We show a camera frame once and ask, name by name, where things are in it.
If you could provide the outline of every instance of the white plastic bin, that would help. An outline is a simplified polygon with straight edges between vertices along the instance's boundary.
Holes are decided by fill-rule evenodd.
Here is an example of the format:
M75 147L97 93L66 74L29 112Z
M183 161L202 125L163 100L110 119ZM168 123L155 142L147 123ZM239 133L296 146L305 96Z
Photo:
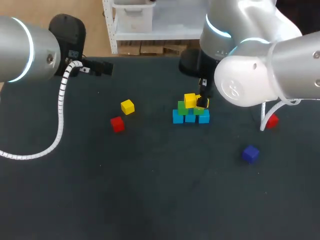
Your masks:
M150 33L156 3L143 5L118 5L116 9L118 18L117 27L123 33Z

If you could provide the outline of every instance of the block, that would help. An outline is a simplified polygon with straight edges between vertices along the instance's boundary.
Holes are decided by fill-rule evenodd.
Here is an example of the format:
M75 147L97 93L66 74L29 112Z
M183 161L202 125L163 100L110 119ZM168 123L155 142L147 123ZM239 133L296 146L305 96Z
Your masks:
M198 101L198 99L199 99L200 97L201 97L200 94L199 94L199 95L195 95L195 98L196 98L197 101ZM206 108L209 107L209 103L210 103L210 99L208 98L208 104L207 104Z
M188 114L188 109L185 107L185 102L184 101L178 101L178 114L179 115L187 115Z
M250 145L242 152L242 158L249 164L253 164L258 159L259 153L260 152L257 148Z
M121 103L121 109L125 115L129 115L135 111L135 105L132 103L130 99L128 99Z
M174 109L172 111L172 119L174 124L183 124L184 123L184 116L179 115L178 110Z
M110 122L115 133L119 133L125 130L125 123L120 116L112 118Z
M199 124L208 124L210 122L209 109L204 109L204 113L199 116Z
M194 110L189 109L189 113L185 116L186 123L195 123L196 122L196 115L194 115Z
M187 93L184 95L184 106L186 109L193 109L197 106L196 94Z
M203 115L205 113L205 109L202 107L195 107L193 109L193 114L194 115Z
M278 125L278 122L279 122L279 118L277 117L277 115L272 114L268 122L266 123L266 128L267 129L275 128Z

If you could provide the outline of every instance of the white cable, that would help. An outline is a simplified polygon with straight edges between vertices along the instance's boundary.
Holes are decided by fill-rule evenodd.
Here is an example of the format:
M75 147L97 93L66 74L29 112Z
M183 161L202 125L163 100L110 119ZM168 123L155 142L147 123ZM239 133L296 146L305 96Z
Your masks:
M302 99L287 99L290 103L295 102L293 105L298 105ZM261 125L260 125L260 131L264 131L267 125L267 122L269 121L269 118L274 114L279 108L282 106L287 105L287 102L280 101L276 105L274 105L268 113L265 115L263 120L261 120Z
M261 123L264 120L265 116L266 116L266 103L264 102L261 104Z
M52 152L58 146L62 138L62 133L64 131L64 98L65 98L66 84L68 82L69 74L71 73L72 69L82 67L82 66L83 66L82 62L73 61L68 65L68 67L64 71L64 74L61 80L60 90L59 90L59 97L58 97L58 131L57 131L55 140L53 141L51 146L42 152L39 152L37 154L32 154L32 155L14 155L14 154L10 154L0 150L0 156L8 159L15 159L15 160L37 159Z

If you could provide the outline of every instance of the dark blue cube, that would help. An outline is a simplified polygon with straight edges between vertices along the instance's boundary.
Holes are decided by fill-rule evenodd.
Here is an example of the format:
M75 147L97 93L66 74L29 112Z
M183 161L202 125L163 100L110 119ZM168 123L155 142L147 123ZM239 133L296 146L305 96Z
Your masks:
M242 158L248 163L253 164L259 157L259 150L254 146L248 146L242 153Z

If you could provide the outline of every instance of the cube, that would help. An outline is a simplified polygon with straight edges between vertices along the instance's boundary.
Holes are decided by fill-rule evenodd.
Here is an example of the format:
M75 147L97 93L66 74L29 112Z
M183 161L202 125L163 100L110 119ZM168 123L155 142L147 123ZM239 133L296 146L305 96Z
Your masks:
M130 99L128 99L121 103L121 109L125 115L129 115L135 111L135 105L132 103Z
M196 115L194 115L194 110L189 109L189 113L185 116L186 123L195 123L196 122Z
M179 115L178 110L174 109L172 111L172 119L174 124L183 124L184 123L184 116Z
M209 109L204 109L204 113L199 116L199 124L208 124L210 122Z
M187 93L184 95L184 106L186 109L193 109L197 106L195 93Z
M120 116L112 118L110 122L115 133L119 133L125 130L125 123Z
M260 151L257 148L250 145L242 152L242 158L249 164L253 164L258 159L259 153Z
M195 99L196 99L196 101L198 101L198 99L201 97L201 95L199 94L199 95L195 95ZM210 103L210 99L208 98L208 104L207 104L207 106L206 106L206 108L208 108L209 107L209 103Z
M185 102L184 101L178 101L178 114L179 115L187 115L188 114L188 109L185 107Z
M266 128L272 129L277 126L278 122L279 122L279 118L277 117L277 115L272 114L268 122L266 123Z
M193 109L193 114L194 115L203 115L205 113L205 109L202 107L195 107Z

